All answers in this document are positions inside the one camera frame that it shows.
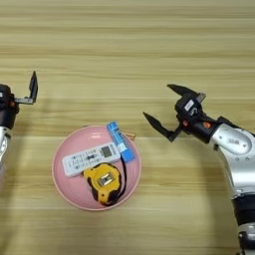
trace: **pink bowl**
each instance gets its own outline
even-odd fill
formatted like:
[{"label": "pink bowl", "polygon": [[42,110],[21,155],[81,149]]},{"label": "pink bowl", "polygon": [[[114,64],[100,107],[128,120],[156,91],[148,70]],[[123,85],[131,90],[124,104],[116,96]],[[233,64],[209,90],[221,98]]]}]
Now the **pink bowl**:
[{"label": "pink bowl", "polygon": [[[127,163],[127,189],[120,200],[112,206],[106,207],[96,202],[90,187],[82,175],[69,178],[64,172],[62,158],[90,147],[112,141],[108,130],[104,126],[84,127],[71,133],[59,146],[53,161],[52,174],[54,183],[60,194],[71,204],[78,208],[100,211],[116,207],[126,201],[134,192],[140,177],[140,158],[133,142],[125,136],[129,147],[135,155],[135,160]],[[124,178],[121,161],[115,163]]]}]

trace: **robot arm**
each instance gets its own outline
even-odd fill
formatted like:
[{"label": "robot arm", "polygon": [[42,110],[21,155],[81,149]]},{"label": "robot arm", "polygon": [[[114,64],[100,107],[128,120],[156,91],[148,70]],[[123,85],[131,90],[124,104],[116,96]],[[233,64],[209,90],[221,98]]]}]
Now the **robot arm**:
[{"label": "robot arm", "polygon": [[204,94],[189,88],[168,85],[181,95],[175,110],[179,120],[176,131],[167,130],[154,117],[144,113],[148,122],[170,141],[182,132],[192,134],[217,150],[226,165],[226,179],[238,223],[240,255],[255,254],[255,136],[228,119],[214,120],[202,110]]},{"label": "robot arm", "polygon": [[36,103],[38,83],[35,72],[32,75],[29,89],[30,97],[18,99],[11,93],[8,86],[0,84],[0,174],[2,174],[5,165],[5,155],[11,140],[11,130],[20,111],[19,105]]}]

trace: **blue package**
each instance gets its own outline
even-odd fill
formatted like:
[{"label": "blue package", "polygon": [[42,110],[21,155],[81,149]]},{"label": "blue package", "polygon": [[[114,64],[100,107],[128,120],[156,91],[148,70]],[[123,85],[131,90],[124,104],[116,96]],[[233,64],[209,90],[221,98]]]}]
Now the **blue package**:
[{"label": "blue package", "polygon": [[119,125],[117,122],[111,122],[107,125],[107,129],[116,144],[122,158],[125,162],[130,162],[134,159],[134,154],[132,150],[128,147],[127,142],[125,141],[124,136],[122,135]]}]

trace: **yellow tape measure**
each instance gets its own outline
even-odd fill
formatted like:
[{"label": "yellow tape measure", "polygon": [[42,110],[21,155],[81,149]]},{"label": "yellow tape measure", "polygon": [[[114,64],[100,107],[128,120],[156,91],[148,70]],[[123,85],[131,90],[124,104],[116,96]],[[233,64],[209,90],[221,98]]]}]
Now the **yellow tape measure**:
[{"label": "yellow tape measure", "polygon": [[125,193],[127,184],[127,170],[123,162],[125,185],[122,190],[122,175],[112,164],[101,163],[84,171],[84,177],[92,189],[96,201],[105,206],[115,204]]}]

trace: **remote control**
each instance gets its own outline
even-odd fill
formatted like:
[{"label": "remote control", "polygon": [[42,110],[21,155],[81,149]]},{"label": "remote control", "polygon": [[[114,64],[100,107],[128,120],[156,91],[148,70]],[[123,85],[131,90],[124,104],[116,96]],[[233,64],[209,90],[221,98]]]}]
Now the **remote control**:
[{"label": "remote control", "polygon": [[100,163],[112,163],[121,159],[114,142],[108,142],[63,158],[62,163],[68,177],[79,175],[84,170]]}]

